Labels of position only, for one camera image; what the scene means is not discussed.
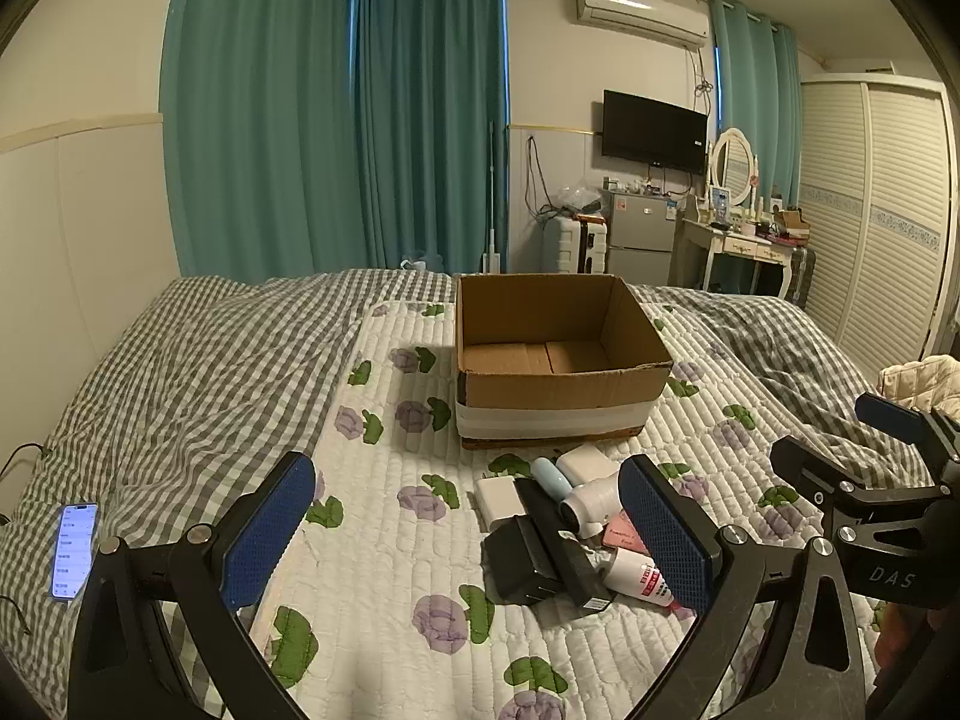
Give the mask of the white red spray bottle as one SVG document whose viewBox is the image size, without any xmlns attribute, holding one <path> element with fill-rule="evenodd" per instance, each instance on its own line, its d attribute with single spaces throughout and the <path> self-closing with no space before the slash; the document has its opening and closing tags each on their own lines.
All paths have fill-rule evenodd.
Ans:
<svg viewBox="0 0 960 720">
<path fill-rule="evenodd" d="M 602 561 L 601 577 L 604 585 L 619 595 L 659 608 L 675 605 L 664 574 L 646 554 L 622 548 L 608 551 Z"/>
</svg>

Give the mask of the white handheld device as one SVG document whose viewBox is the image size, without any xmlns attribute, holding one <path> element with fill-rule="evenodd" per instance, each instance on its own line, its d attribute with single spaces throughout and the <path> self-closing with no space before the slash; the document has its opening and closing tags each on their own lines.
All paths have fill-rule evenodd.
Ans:
<svg viewBox="0 0 960 720">
<path fill-rule="evenodd" d="M 600 535 L 610 520 L 622 511 L 619 477 L 606 476 L 579 484 L 558 504 L 565 525 L 581 539 Z"/>
</svg>

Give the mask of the white rounded case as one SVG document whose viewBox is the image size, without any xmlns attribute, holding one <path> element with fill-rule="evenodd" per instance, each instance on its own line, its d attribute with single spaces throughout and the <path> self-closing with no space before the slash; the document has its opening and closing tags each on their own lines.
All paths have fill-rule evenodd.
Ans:
<svg viewBox="0 0 960 720">
<path fill-rule="evenodd" d="M 573 488 L 608 478 L 619 471 L 619 464 L 610 460 L 596 445 L 583 444 L 560 455 L 556 468 L 563 473 Z"/>
</svg>

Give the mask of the black power adapter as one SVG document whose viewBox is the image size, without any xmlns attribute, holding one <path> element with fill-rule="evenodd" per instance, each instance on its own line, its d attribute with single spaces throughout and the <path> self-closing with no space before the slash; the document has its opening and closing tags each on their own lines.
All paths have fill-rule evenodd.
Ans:
<svg viewBox="0 0 960 720">
<path fill-rule="evenodd" d="M 537 605 L 566 590 L 532 518 L 511 517 L 482 544 L 485 577 L 501 605 Z"/>
</svg>

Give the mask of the light blue tube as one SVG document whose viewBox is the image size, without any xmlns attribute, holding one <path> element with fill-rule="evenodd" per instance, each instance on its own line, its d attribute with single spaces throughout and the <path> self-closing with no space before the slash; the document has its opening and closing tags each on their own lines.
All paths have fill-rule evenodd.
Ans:
<svg viewBox="0 0 960 720">
<path fill-rule="evenodd" d="M 540 488 L 555 502 L 562 502 L 573 493 L 573 484 L 550 458 L 537 457 L 530 464 L 530 472 Z"/>
</svg>

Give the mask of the long black box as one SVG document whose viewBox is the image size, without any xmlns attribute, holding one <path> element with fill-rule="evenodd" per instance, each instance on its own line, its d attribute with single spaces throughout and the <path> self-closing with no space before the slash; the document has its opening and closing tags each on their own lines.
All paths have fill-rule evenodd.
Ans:
<svg viewBox="0 0 960 720">
<path fill-rule="evenodd" d="M 607 610 L 612 595 L 587 559 L 579 539 L 568 532 L 555 500 L 532 478 L 516 479 L 514 488 L 573 605 L 587 614 Z"/>
</svg>

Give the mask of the cream quilted bag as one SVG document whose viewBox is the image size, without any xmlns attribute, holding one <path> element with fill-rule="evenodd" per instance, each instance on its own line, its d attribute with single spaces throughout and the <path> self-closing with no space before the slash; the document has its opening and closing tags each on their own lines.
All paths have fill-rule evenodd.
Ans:
<svg viewBox="0 0 960 720">
<path fill-rule="evenodd" d="M 896 405 L 960 418 L 960 362 L 949 355 L 885 367 L 878 374 L 878 393 Z"/>
</svg>

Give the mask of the smartphone with lit screen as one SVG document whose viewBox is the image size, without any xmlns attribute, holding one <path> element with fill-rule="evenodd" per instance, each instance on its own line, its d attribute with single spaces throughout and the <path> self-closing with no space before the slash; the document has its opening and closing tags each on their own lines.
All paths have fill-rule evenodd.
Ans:
<svg viewBox="0 0 960 720">
<path fill-rule="evenodd" d="M 60 512 L 50 574 L 53 600 L 73 600 L 85 585 L 93 561 L 96 518 L 98 505 L 94 502 L 67 504 Z"/>
</svg>

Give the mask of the white dressing table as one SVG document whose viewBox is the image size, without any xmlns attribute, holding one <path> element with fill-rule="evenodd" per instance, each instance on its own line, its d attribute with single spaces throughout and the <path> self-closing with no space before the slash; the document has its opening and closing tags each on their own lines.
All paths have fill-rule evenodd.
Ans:
<svg viewBox="0 0 960 720">
<path fill-rule="evenodd" d="M 781 268 L 778 298 L 788 296 L 793 279 L 793 255 L 796 248 L 779 239 L 745 236 L 721 231 L 711 224 L 679 218 L 675 221 L 674 250 L 670 259 L 669 284 L 680 288 L 708 291 L 715 260 L 721 255 L 748 260 L 754 264 L 752 289 L 757 288 L 760 266 Z"/>
</svg>

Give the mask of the grey checkered bedspread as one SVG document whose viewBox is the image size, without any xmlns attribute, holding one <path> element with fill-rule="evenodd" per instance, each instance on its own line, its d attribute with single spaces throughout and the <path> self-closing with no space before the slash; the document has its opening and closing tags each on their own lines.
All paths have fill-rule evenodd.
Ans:
<svg viewBox="0 0 960 720">
<path fill-rule="evenodd" d="M 612 460 L 651 458 L 718 523 L 804 546 L 817 507 L 771 468 L 793 436 L 869 488 L 921 488 L 918 452 L 857 421 L 871 384 L 789 302 L 638 289 L 674 366 Z M 60 512 L 98 509 L 133 548 L 215 522 L 286 452 L 317 486 L 254 628 L 314 718 L 620 718 L 693 617 L 631 598 L 496 605 L 473 495 L 526 476 L 529 449 L 469 450 L 454 424 L 454 283 L 348 270 L 259 286 L 172 283 L 65 408 L 2 532 L 2 650 L 52 717 L 67 711 L 78 608 L 50 591 Z"/>
</svg>

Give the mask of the white louvered wardrobe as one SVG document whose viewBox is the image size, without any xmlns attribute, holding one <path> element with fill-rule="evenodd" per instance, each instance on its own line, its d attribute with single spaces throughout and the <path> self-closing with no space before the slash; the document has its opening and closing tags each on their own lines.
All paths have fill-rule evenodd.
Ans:
<svg viewBox="0 0 960 720">
<path fill-rule="evenodd" d="M 867 379 L 934 351 L 957 193 L 940 83 L 867 73 L 802 83 L 799 208 L 817 255 L 805 310 Z"/>
</svg>

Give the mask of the white floral quilted mat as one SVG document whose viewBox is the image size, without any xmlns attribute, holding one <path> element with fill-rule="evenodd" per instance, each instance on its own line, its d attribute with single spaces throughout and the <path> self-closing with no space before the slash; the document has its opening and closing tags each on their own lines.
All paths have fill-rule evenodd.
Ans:
<svg viewBox="0 0 960 720">
<path fill-rule="evenodd" d="M 643 432 L 680 494 L 761 543 L 799 546 L 817 509 L 768 454 L 810 440 L 871 488 L 919 479 L 913 450 L 854 416 L 866 379 L 804 312 L 775 298 L 644 288 L 674 367 Z M 218 505 L 283 454 L 317 488 L 257 605 L 241 614 L 314 718 L 619 718 L 692 626 L 619 598 L 501 605 L 485 577 L 475 484 L 526 476 L 529 449 L 469 450 L 454 419 L 454 307 L 379 301 L 323 316 L 306 286 L 213 307 L 187 348 L 176 413 Z"/>
</svg>

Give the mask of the brown cardboard box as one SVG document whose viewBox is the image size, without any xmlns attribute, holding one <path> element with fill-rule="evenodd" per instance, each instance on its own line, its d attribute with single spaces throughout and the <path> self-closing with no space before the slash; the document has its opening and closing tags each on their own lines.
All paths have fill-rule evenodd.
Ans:
<svg viewBox="0 0 960 720">
<path fill-rule="evenodd" d="M 467 445 L 636 436 L 674 360 L 615 275 L 464 275 L 455 427 Z"/>
</svg>

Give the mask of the silver mini fridge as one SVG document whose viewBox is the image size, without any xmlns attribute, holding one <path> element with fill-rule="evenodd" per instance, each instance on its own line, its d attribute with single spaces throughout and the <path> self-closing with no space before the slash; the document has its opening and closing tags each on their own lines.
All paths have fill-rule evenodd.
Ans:
<svg viewBox="0 0 960 720">
<path fill-rule="evenodd" d="M 630 284 L 665 286 L 674 254 L 675 203 L 642 193 L 607 192 L 605 199 L 607 270 Z"/>
</svg>

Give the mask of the oval vanity mirror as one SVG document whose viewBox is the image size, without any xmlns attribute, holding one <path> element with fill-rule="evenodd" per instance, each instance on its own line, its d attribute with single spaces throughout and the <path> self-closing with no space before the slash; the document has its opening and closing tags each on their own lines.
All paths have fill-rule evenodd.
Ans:
<svg viewBox="0 0 960 720">
<path fill-rule="evenodd" d="M 737 127 L 721 132 L 709 151 L 708 190 L 724 190 L 731 206 L 742 206 L 754 190 L 755 154 Z"/>
</svg>

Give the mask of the white suitcase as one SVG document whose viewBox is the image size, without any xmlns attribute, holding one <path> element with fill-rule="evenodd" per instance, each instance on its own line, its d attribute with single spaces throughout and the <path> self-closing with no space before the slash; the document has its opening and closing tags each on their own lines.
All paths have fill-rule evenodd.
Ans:
<svg viewBox="0 0 960 720">
<path fill-rule="evenodd" d="M 605 273 L 607 223 L 599 215 L 553 216 L 544 226 L 545 273 Z"/>
</svg>

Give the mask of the teal curtain by wardrobe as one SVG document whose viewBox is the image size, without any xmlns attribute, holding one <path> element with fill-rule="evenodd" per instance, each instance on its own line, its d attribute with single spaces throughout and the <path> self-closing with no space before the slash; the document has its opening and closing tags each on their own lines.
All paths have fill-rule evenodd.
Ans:
<svg viewBox="0 0 960 720">
<path fill-rule="evenodd" d="M 794 31 L 737 0 L 711 0 L 719 128 L 738 128 L 758 158 L 758 193 L 799 203 L 802 91 Z"/>
</svg>

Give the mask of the white upright mop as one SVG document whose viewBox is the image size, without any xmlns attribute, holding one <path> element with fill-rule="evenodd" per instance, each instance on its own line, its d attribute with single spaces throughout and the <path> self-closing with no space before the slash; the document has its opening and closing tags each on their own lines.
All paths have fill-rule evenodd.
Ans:
<svg viewBox="0 0 960 720">
<path fill-rule="evenodd" d="M 498 213 L 496 213 L 496 133 L 494 122 L 488 122 L 488 197 L 487 197 L 487 242 L 482 254 L 482 271 L 485 275 L 498 275 L 501 271 L 500 250 L 498 250 Z"/>
</svg>

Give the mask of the clear water jug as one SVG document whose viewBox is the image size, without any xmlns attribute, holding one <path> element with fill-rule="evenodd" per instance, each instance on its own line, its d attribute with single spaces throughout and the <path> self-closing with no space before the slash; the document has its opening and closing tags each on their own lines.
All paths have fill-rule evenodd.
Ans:
<svg viewBox="0 0 960 720">
<path fill-rule="evenodd" d="M 411 257 L 405 257 L 398 264 L 398 268 L 400 270 L 444 273 L 443 259 L 433 252 L 416 252 Z"/>
</svg>

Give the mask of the white air conditioner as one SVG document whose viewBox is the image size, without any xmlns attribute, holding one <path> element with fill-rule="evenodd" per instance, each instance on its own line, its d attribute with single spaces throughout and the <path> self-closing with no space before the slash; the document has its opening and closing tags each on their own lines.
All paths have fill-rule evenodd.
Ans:
<svg viewBox="0 0 960 720">
<path fill-rule="evenodd" d="M 581 23 L 689 49 L 701 49 L 708 43 L 708 16 L 665 0 L 576 0 L 576 15 Z"/>
</svg>

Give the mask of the large teal curtain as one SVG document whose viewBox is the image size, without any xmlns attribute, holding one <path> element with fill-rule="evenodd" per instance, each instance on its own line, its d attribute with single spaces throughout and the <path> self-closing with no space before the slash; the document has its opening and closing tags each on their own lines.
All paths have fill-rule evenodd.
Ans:
<svg viewBox="0 0 960 720">
<path fill-rule="evenodd" d="M 508 260 L 506 0 L 171 0 L 160 111 L 187 275 L 482 270 L 489 121 Z"/>
</svg>

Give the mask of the black wall television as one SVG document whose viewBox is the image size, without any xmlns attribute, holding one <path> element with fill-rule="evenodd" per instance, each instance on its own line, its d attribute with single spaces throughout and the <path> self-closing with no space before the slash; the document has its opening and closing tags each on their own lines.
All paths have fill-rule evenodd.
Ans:
<svg viewBox="0 0 960 720">
<path fill-rule="evenodd" d="M 606 89 L 601 150 L 607 158 L 636 161 L 701 176 L 706 164 L 708 115 L 656 99 Z"/>
</svg>

